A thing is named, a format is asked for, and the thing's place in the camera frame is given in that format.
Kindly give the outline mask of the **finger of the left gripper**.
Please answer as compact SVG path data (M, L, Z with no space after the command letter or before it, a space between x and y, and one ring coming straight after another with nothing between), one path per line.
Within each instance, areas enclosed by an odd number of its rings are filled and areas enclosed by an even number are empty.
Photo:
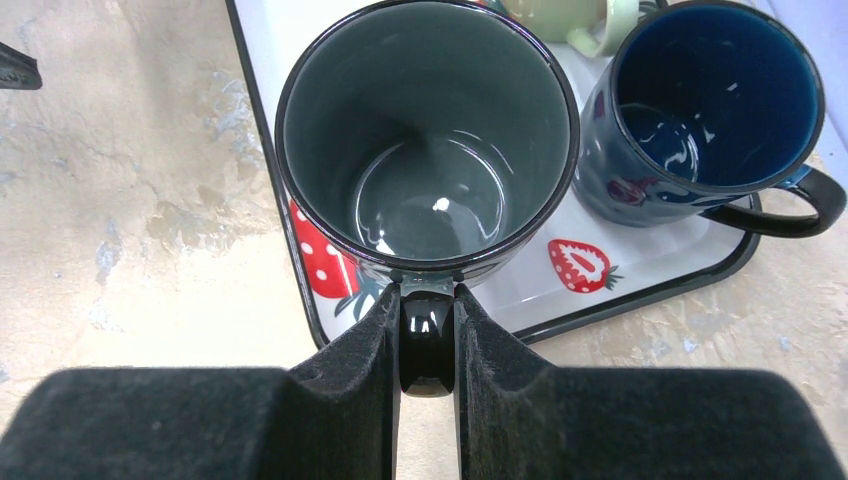
M0 89L38 90L42 86L37 60L0 43Z

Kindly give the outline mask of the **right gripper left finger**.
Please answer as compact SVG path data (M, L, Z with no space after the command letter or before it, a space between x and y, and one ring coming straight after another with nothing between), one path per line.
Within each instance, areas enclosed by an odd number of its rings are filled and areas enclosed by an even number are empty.
M400 293L296 367L78 368L25 398L5 479L391 479Z

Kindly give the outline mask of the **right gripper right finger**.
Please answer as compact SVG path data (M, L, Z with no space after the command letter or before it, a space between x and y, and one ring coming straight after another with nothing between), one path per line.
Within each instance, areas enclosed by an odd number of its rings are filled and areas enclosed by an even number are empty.
M464 479L841 479L807 402L762 370L559 367L455 291Z

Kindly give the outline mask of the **dark green mug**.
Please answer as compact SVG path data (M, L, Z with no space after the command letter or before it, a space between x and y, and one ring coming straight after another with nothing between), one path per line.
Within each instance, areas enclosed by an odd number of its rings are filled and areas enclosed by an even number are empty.
M280 94L277 162L299 210L400 296L399 379L454 385L453 306L561 203L579 108L551 51L467 1L381 1L322 32Z

